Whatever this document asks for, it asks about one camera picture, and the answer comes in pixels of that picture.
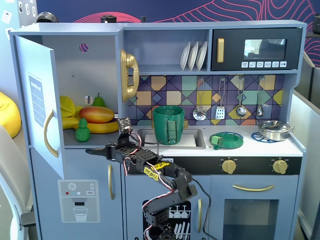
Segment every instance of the open door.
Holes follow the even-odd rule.
[[[54,50],[15,38],[18,69],[33,148],[64,179],[64,136]]]

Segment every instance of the microwave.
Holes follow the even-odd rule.
[[[298,68],[302,28],[213,30],[212,71]]]

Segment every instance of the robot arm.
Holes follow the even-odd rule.
[[[189,184],[192,175],[182,167],[162,161],[161,157],[129,141],[132,126],[129,118],[118,119],[120,136],[117,142],[111,142],[103,149],[87,149],[91,155],[104,156],[108,160],[136,168],[169,189],[167,194],[156,197],[143,206],[146,221],[162,230],[159,239],[174,240],[173,228],[166,224],[169,219],[169,207],[178,205],[197,195],[195,185]]]

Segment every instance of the microwave button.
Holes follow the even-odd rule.
[[[280,62],[280,68],[285,68],[287,66],[287,61]]]
[[[255,67],[256,67],[256,62],[255,61],[249,62],[249,68],[255,68]]]
[[[273,61],[272,62],[272,67],[273,68],[278,68],[279,67],[279,62],[278,61]]]
[[[248,62],[247,61],[243,61],[242,63],[241,63],[241,68],[247,68],[248,67]]]
[[[258,62],[256,63],[256,67],[257,67],[257,68],[263,68],[263,67],[264,67],[264,62],[263,62],[263,61],[258,61]]]
[[[265,68],[270,68],[271,67],[271,62],[270,61],[265,61],[264,62],[264,67]]]

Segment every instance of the wavy line pattern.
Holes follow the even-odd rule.
[[[100,17],[106,14],[116,16],[118,22],[140,22],[138,18],[122,12],[99,12],[80,18],[75,23],[100,23]],[[212,0],[156,23],[293,19],[308,23],[307,31],[311,31],[314,14],[310,0]],[[314,65],[320,67],[320,41],[306,39],[304,50]]]

